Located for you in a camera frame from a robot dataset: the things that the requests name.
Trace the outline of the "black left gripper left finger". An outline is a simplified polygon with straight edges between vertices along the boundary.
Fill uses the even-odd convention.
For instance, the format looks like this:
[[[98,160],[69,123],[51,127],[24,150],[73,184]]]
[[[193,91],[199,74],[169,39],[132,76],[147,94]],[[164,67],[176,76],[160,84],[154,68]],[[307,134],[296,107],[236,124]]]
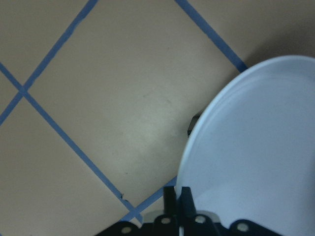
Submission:
[[[177,198],[174,186],[163,188],[163,205],[164,214],[175,216],[177,215]]]

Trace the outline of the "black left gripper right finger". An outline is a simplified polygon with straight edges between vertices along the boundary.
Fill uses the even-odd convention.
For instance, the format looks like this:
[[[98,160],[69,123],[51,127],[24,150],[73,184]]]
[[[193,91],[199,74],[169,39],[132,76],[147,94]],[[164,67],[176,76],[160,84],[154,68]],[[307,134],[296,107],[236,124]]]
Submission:
[[[180,196],[181,212],[184,218],[193,218],[196,215],[192,192],[189,187],[182,187]]]

